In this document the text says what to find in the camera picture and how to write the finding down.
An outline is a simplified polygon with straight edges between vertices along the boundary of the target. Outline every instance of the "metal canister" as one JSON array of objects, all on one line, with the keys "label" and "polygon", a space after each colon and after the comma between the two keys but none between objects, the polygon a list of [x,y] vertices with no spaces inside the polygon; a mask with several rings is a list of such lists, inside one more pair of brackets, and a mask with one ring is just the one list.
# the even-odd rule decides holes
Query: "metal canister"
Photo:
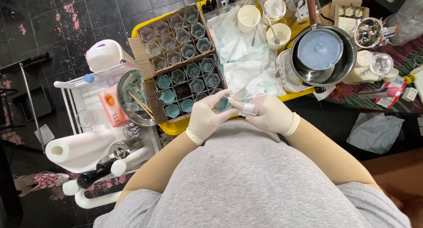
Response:
[{"label": "metal canister", "polygon": [[110,159],[116,158],[121,160],[126,158],[130,153],[138,150],[144,146],[144,142],[140,138],[128,138],[121,141],[117,141],[110,146],[113,150],[113,154],[109,155]]}]

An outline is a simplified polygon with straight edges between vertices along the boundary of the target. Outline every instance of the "yellow tray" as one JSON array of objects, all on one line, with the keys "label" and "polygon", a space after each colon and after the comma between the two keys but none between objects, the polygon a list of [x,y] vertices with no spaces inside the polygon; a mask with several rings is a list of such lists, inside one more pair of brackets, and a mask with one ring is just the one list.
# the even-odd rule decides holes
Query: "yellow tray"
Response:
[{"label": "yellow tray", "polygon": [[[147,25],[147,24],[149,24],[151,22],[154,22],[154,21],[156,21],[158,19],[161,19],[162,17],[164,17],[166,15],[169,15],[169,14],[171,14],[173,12],[174,11],[172,11],[170,13],[167,13],[165,15],[161,15],[159,17],[156,17],[154,19],[151,19],[151,20],[148,20],[146,22],[142,22],[142,23],[136,25],[134,27],[134,29],[132,30],[131,37],[138,37],[137,29],[139,29],[140,27],[143,27],[143,26],[145,26],[145,25]],[[306,27],[306,26],[301,26],[300,29],[296,29],[296,32],[301,31],[303,27]],[[291,100],[291,99],[294,99],[294,98],[298,98],[298,97],[301,97],[301,96],[304,96],[304,95],[307,95],[307,94],[312,94],[314,92],[315,92],[314,88],[309,88],[309,89],[306,89],[306,90],[303,90],[303,91],[297,92],[297,93],[288,93],[287,92],[288,94],[283,95],[283,96],[280,96],[278,98],[281,101],[288,101],[288,100]],[[188,123],[189,123],[189,118],[185,118],[185,119],[182,119],[180,121],[176,121],[176,122],[172,122],[172,123],[170,123],[168,121],[167,122],[163,122],[160,125],[161,125],[161,128],[163,129],[163,131],[166,134],[169,134],[169,135],[179,135],[179,134],[183,133],[187,129]]]}]

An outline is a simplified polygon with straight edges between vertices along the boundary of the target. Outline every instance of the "blue bottle cap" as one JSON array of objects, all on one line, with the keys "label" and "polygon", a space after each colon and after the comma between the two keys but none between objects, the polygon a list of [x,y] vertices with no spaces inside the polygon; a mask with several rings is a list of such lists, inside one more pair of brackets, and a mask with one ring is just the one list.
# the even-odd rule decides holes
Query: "blue bottle cap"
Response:
[{"label": "blue bottle cap", "polygon": [[94,80],[95,80],[94,75],[92,75],[92,74],[84,75],[84,81],[85,82],[92,83],[92,82],[94,82]]}]

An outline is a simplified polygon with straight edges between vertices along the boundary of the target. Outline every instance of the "gloved hand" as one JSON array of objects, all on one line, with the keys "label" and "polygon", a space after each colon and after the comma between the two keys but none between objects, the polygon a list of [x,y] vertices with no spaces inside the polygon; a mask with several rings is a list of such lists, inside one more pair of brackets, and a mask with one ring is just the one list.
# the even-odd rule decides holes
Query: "gloved hand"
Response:
[{"label": "gloved hand", "polygon": [[214,133],[217,126],[238,112],[236,108],[231,108],[219,114],[213,112],[213,108],[219,100],[230,92],[230,89],[221,90],[194,103],[187,135],[196,145],[202,145]]},{"label": "gloved hand", "polygon": [[245,119],[263,131],[289,136],[299,125],[300,117],[274,95],[258,94],[248,103],[241,103],[233,98],[228,98],[228,101],[240,111],[257,114],[246,116]]}]

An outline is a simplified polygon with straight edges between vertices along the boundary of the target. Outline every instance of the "gray plastic bag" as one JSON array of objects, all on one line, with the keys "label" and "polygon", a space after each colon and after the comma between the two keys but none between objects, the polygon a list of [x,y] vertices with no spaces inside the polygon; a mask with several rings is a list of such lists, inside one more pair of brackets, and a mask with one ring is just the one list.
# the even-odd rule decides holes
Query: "gray plastic bag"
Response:
[{"label": "gray plastic bag", "polygon": [[383,113],[360,113],[346,142],[365,151],[383,154],[391,149],[404,121]]}]

